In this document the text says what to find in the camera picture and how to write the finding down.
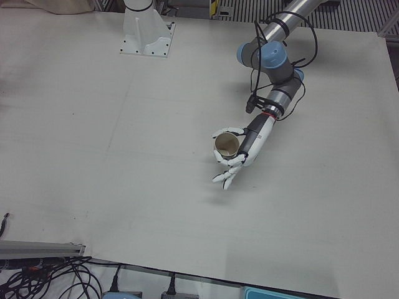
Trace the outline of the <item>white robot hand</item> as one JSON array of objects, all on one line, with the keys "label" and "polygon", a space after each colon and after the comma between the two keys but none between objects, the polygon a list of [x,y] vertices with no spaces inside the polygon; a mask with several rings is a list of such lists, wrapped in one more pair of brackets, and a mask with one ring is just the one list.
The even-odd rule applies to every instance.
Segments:
[{"label": "white robot hand", "polygon": [[238,152],[231,159],[224,158],[216,149],[213,151],[217,162],[228,167],[228,169],[213,177],[212,182],[222,182],[223,189],[227,190],[238,172],[243,167],[247,167],[255,161],[269,137],[275,122],[276,117],[274,115],[269,112],[262,112],[258,114],[258,116],[256,116],[245,128],[229,126],[213,133],[213,139],[216,139],[223,133],[230,133],[235,137],[244,136],[244,139],[238,148]]}]

